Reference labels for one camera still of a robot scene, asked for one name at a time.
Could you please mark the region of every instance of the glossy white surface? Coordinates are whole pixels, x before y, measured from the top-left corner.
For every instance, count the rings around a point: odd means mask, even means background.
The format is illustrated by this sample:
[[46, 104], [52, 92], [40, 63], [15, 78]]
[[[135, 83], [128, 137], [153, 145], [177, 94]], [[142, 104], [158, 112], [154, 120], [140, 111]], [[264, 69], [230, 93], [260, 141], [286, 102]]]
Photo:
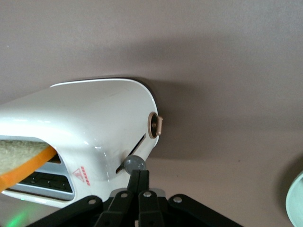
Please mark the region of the glossy white surface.
[[[151, 112], [157, 113], [152, 95], [141, 83], [129, 79], [57, 84], [0, 106], [0, 139], [38, 138], [53, 146], [70, 174], [75, 197], [59, 201], [3, 193], [56, 207], [87, 195], [107, 200], [112, 190], [127, 186], [129, 174], [125, 170], [116, 174], [116, 169], [142, 136], [148, 135]], [[146, 136], [133, 154], [146, 160], [157, 140]], [[81, 179], [73, 174], [78, 169]]]

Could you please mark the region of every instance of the gray background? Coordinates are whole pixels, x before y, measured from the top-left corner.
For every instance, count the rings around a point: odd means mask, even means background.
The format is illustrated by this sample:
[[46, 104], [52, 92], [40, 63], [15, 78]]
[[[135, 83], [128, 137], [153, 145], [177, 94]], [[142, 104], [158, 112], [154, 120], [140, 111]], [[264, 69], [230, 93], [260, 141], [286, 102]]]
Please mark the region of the gray background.
[[[0, 104], [59, 82], [140, 79], [164, 118], [152, 187], [246, 227], [290, 227], [285, 196], [303, 170], [302, 21], [298, 0], [0, 0]], [[54, 210], [1, 195], [0, 225]]]

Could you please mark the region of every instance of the red warning symbol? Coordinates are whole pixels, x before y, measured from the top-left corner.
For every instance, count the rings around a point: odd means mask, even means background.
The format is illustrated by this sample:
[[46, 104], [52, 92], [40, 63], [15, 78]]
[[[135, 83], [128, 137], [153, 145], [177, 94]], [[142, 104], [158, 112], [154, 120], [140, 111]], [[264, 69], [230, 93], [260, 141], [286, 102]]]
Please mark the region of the red warning symbol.
[[82, 182], [84, 182], [84, 178], [82, 176], [81, 170], [80, 168], [77, 169], [75, 172], [73, 172], [72, 174], [74, 174], [78, 179], [80, 179]]
[[78, 179], [80, 179], [82, 182], [86, 182], [86, 184], [88, 186], [90, 186], [90, 182], [89, 182], [89, 178], [86, 174], [86, 171], [84, 169], [83, 166], [81, 166], [81, 169], [78, 168], [75, 172], [73, 172], [72, 174], [74, 174]]

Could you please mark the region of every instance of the bread slice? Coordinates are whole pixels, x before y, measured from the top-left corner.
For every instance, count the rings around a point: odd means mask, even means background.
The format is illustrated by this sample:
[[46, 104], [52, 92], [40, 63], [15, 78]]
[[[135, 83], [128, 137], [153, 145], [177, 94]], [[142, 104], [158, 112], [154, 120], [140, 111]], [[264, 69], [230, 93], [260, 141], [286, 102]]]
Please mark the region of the bread slice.
[[44, 142], [0, 140], [0, 192], [14, 186], [56, 155]]

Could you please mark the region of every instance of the toaster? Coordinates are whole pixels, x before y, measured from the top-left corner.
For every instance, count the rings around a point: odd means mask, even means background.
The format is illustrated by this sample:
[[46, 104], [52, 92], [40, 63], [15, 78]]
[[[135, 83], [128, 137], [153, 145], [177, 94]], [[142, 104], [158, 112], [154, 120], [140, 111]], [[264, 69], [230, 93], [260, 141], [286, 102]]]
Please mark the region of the toaster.
[[0, 140], [41, 141], [57, 155], [2, 193], [58, 208], [88, 195], [107, 200], [126, 187], [123, 161], [146, 160], [162, 118], [150, 91], [132, 79], [55, 84], [0, 106]]

